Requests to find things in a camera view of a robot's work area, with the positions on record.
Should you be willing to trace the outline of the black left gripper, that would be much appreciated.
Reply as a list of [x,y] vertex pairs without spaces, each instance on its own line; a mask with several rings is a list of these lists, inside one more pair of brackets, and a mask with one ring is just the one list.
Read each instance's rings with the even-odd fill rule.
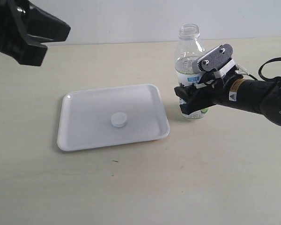
[[0,0],[0,53],[20,65],[40,67],[47,53],[41,43],[64,42],[71,27],[29,0]]

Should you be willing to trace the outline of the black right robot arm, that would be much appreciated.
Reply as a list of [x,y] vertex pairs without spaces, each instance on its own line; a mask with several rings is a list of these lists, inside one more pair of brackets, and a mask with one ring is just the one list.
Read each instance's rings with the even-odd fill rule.
[[217,79],[205,74],[198,84],[177,86],[174,92],[184,101],[180,109],[186,115],[221,105],[263,115],[281,127],[280,76],[260,81],[244,79],[233,71]]

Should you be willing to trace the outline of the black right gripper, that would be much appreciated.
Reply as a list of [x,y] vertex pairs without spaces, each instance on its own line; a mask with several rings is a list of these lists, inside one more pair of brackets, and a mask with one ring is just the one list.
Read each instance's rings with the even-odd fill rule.
[[194,84],[175,87],[182,115],[206,115],[213,105],[232,106],[234,103],[229,101],[229,89],[238,78],[239,75],[233,70],[217,79],[213,72],[207,72],[199,82],[206,87],[197,89]]

